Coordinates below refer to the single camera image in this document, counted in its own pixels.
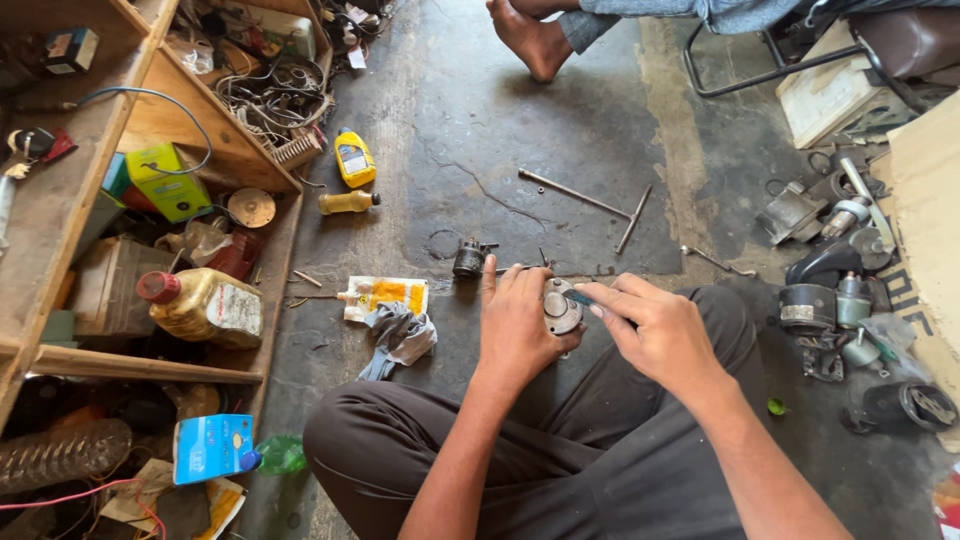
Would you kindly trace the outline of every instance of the green box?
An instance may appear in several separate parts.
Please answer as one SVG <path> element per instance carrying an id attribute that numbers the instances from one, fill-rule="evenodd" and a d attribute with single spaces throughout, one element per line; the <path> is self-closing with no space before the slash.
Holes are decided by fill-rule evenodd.
<path id="1" fill-rule="evenodd" d="M 127 154 L 127 171 L 131 182 L 170 223 L 179 223 L 213 211 L 204 183 L 193 175 L 170 175 L 146 166 L 151 164 L 158 169 L 177 171 L 183 168 L 182 163 L 180 154 L 170 142 Z"/>

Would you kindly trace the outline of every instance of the blue box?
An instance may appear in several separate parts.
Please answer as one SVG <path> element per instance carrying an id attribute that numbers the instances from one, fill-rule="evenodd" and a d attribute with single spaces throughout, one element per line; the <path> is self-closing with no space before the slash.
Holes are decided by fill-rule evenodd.
<path id="1" fill-rule="evenodd" d="M 240 456 L 253 450 L 252 430 L 249 414 L 215 414 L 177 422 L 174 484 L 242 473 Z"/>

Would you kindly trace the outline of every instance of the yellow plastic bottle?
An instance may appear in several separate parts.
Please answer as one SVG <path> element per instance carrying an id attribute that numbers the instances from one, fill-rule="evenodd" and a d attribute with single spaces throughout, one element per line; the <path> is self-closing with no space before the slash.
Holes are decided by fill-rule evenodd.
<path id="1" fill-rule="evenodd" d="M 362 212 L 370 207 L 380 206 L 380 194 L 367 193 L 359 189 L 343 195 L 324 193 L 320 196 L 317 204 L 320 207 L 320 213 L 323 215 L 330 215 L 333 212 Z"/>
<path id="2" fill-rule="evenodd" d="M 341 128 L 340 134 L 333 141 L 337 149 L 337 164 L 340 165 L 340 176 L 350 187 L 360 187 L 376 177 L 376 165 L 367 144 L 360 135 L 349 128 Z"/>
<path id="3" fill-rule="evenodd" d="M 210 340 L 227 349 L 255 349 L 263 337 L 263 297 L 259 290 L 210 268 L 177 275 L 148 272 L 136 284 L 154 304 L 150 316 L 164 330 L 186 341 Z"/>

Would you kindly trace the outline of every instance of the red wire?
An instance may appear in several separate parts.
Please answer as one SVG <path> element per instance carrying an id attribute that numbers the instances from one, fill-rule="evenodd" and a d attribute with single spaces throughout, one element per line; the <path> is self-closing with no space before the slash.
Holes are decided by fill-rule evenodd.
<path id="1" fill-rule="evenodd" d="M 167 540 L 167 527 L 163 525 L 163 522 L 160 521 L 160 518 L 156 516 L 153 510 L 147 507 L 146 504 L 140 502 L 140 490 L 143 489 L 143 485 L 146 483 L 144 479 L 114 480 L 110 483 L 105 483 L 104 485 L 98 488 L 91 489 L 83 493 L 78 493 L 77 495 L 68 495 L 66 497 L 60 497 L 59 499 L 53 499 L 52 501 L 44 501 L 42 503 L 0 504 L 0 510 L 16 510 L 18 508 L 34 508 L 36 506 L 49 506 L 50 504 L 64 503 L 66 501 L 73 501 L 74 499 L 80 499 L 82 497 L 86 497 L 87 495 L 96 493 L 101 489 L 107 489 L 112 485 L 116 485 L 118 483 L 127 483 L 127 482 L 140 482 L 140 487 L 136 488 L 136 493 L 133 494 L 133 501 L 137 503 L 138 506 L 143 508 L 143 511 L 150 514 L 150 517 L 152 517 L 154 521 L 156 521 L 156 524 L 160 527 L 161 538 L 163 538 L 163 540 Z"/>

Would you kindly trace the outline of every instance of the wrench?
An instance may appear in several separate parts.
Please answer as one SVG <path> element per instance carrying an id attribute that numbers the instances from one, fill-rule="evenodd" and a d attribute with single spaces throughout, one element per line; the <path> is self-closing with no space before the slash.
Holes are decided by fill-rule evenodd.
<path id="1" fill-rule="evenodd" d="M 713 257 L 711 257 L 711 256 L 709 256 L 709 255 L 707 255 L 706 253 L 702 252 L 701 250 L 699 250 L 699 249 L 697 249 L 697 248 L 691 248 L 691 247 L 687 247 L 687 246 L 680 246 L 680 253 L 681 253 L 682 255 L 693 255 L 693 254 L 696 254 L 696 255 L 699 255 L 700 257 L 705 258 L 706 260 L 712 262 L 713 264 L 719 266 L 720 268 L 723 268 L 724 270 L 726 270 L 726 271 L 728 271 L 728 272 L 734 272 L 734 273 L 736 273 L 736 274 L 739 274 L 739 275 L 741 275 L 741 276 L 745 276 L 745 277 L 747 277 L 747 278 L 755 278 L 755 277 L 756 277 L 756 270 L 740 270 L 740 269 L 736 268 L 735 266 L 733 266 L 732 264 L 727 264 L 726 262 L 720 262 L 719 260 L 717 260 L 717 259 L 715 259 L 715 258 L 713 258 Z"/>

